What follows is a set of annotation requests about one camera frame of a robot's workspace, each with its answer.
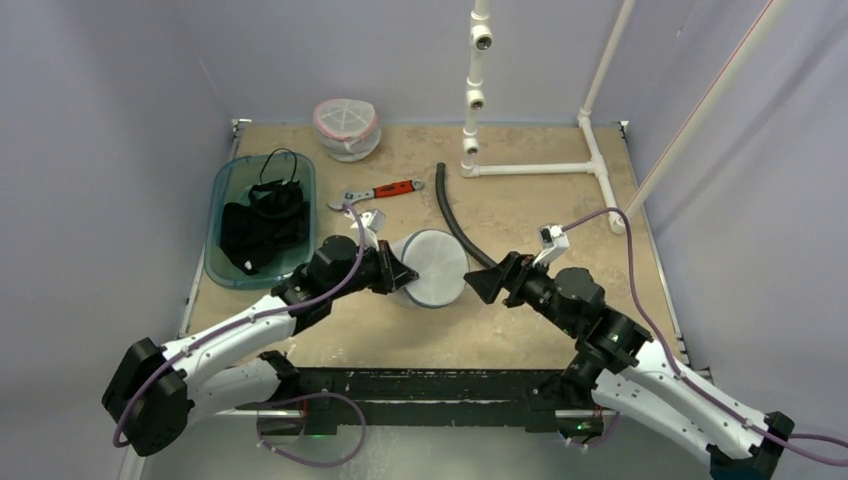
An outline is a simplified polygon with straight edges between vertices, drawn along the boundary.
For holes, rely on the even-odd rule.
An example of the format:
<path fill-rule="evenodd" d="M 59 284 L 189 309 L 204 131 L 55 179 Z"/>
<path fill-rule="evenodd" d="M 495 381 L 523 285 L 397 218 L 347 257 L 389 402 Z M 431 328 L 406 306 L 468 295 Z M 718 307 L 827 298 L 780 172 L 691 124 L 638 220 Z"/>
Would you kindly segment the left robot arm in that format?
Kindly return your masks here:
<path fill-rule="evenodd" d="M 314 326 L 341 297 L 363 290 L 393 294 L 419 278 L 387 242 L 334 235 L 253 305 L 218 325 L 163 344 L 149 337 L 132 343 L 101 399 L 115 422 L 113 446 L 150 456 L 188 426 L 230 407 L 289 407 L 298 395 L 295 369 L 264 347 Z"/>

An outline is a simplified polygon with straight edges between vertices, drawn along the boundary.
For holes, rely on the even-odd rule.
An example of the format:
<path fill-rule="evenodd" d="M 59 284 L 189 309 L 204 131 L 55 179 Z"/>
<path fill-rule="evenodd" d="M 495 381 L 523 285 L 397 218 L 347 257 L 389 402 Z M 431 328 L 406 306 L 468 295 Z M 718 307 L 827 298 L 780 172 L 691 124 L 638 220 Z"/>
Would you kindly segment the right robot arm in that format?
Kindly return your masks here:
<path fill-rule="evenodd" d="M 465 274 L 491 304 L 527 305 L 575 339 L 576 355 L 561 392 L 576 407 L 611 408 L 673 441 L 704 463 L 713 479 L 769 479 L 794 428 L 780 412 L 764 413 L 719 391 L 673 356 L 641 324 L 607 305 L 585 268 L 550 277 L 528 255 Z"/>

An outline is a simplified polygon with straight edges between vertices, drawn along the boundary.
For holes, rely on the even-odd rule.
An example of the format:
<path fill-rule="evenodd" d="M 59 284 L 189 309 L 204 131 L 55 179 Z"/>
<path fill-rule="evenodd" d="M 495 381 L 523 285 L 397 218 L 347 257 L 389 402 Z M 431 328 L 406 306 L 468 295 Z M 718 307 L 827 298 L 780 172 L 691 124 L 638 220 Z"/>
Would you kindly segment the white mesh laundry bag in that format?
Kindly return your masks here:
<path fill-rule="evenodd" d="M 466 282 L 469 260 L 461 243 L 450 233 L 425 229 L 391 244 L 392 252 L 418 279 L 390 297 L 407 308 L 439 309 L 456 301 Z"/>

